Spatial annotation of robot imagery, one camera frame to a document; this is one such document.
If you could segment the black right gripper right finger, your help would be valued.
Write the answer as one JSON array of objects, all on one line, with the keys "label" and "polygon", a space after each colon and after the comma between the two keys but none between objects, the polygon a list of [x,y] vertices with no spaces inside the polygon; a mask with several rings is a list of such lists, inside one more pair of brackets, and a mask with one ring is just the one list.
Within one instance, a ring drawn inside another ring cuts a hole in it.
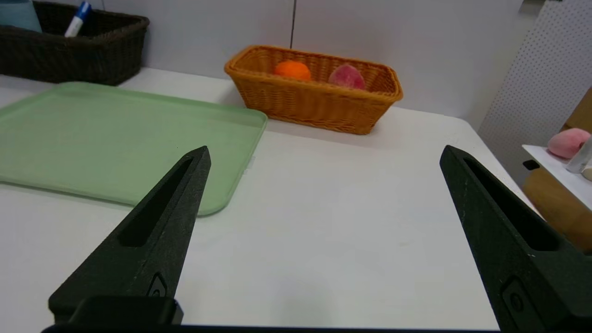
[{"label": "black right gripper right finger", "polygon": [[590,255],[471,154],[447,145],[439,165],[500,330],[589,333]]}]

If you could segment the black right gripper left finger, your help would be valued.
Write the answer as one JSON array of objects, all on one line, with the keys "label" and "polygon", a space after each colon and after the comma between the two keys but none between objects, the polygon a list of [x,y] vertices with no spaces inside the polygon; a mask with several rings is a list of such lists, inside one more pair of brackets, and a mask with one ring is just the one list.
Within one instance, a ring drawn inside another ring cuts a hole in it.
[{"label": "black right gripper left finger", "polygon": [[186,153],[49,298],[57,324],[176,324],[176,288],[211,161]]}]

